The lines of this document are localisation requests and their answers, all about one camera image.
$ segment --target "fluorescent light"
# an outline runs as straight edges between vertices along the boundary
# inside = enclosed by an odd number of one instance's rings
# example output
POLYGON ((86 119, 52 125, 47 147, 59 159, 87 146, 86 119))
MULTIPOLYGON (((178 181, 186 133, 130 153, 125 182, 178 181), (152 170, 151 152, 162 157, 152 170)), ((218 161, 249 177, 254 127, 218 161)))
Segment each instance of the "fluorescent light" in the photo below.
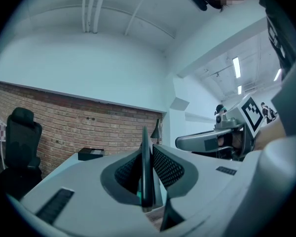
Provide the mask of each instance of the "fluorescent light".
POLYGON ((276 77, 275 77, 274 81, 276 81, 276 80, 278 79, 278 77, 279 77, 281 71, 282 71, 281 69, 278 70, 278 72, 277 72, 277 74, 276 74, 276 77))
POLYGON ((233 65, 235 66, 236 78, 239 78, 241 77, 239 58, 236 57, 232 61, 233 65))
POLYGON ((241 86, 238 86, 238 95, 240 95, 242 92, 242 85, 241 86))

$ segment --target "person's arm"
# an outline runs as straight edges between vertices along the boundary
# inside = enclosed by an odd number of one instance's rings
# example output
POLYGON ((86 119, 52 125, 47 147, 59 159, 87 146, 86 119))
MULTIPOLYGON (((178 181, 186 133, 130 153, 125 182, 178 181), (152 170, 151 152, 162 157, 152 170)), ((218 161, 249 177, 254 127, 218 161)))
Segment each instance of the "person's arm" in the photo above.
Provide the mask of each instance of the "person's arm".
POLYGON ((271 141, 286 137, 281 119, 278 117, 273 122, 261 127, 256 137, 254 150, 262 150, 271 141))

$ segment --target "black lamp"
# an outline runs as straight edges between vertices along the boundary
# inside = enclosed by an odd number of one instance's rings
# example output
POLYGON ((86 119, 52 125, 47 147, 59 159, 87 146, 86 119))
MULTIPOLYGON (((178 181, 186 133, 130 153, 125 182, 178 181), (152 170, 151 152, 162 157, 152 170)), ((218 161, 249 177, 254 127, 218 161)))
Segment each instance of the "black lamp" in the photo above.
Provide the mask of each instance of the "black lamp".
POLYGON ((150 138, 152 139, 157 139, 157 144, 159 144, 159 139, 162 138, 162 132, 160 131, 160 119, 157 119, 157 124, 156 127, 152 133, 152 135, 150 136, 150 138))

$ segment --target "black mesh grille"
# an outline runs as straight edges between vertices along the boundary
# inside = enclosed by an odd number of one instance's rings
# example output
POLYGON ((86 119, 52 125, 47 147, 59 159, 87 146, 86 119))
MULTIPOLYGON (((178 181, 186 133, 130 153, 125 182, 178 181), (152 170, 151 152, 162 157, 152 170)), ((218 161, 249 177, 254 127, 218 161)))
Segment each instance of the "black mesh grille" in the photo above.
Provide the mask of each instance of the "black mesh grille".
POLYGON ((184 175, 184 168, 161 151, 153 148, 153 167, 167 189, 184 175))
POLYGON ((137 194, 138 181, 142 175, 142 154, 138 154, 115 171, 116 181, 133 194, 137 194))

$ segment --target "ceiling pipe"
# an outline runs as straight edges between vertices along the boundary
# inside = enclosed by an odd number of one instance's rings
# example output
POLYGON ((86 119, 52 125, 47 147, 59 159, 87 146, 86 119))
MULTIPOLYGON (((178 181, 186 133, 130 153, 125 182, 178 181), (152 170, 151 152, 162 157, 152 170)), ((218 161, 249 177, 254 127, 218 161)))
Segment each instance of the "ceiling pipe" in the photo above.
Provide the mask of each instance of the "ceiling pipe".
POLYGON ((133 21, 134 21, 134 18, 135 18, 136 14, 137 14, 137 11, 139 10, 139 8, 140 8, 140 6, 142 5, 143 1, 144 1, 144 0, 140 0, 140 2, 139 2, 139 4, 137 5, 137 7, 136 7, 136 9, 135 9, 135 11, 134 11, 134 13, 133 13, 131 19, 129 20, 128 26, 127 26, 126 31, 125 31, 125 34, 124 34, 125 36, 128 34, 129 29, 130 29, 130 26, 132 25, 132 23, 133 23, 133 21))
POLYGON ((82 0, 82 30, 85 33, 85 18, 84 18, 84 14, 85 14, 85 0, 82 0))
POLYGON ((99 25, 99 18, 100 18, 102 4, 103 4, 103 0, 98 0, 97 7, 95 10, 95 14, 94 14, 94 21, 93 21, 93 33, 94 34, 98 33, 98 25, 99 25))
POLYGON ((93 8, 93 2, 94 0, 89 0, 89 5, 88 5, 88 15, 87 15, 87 32, 90 32, 90 26, 91 26, 91 12, 93 8))

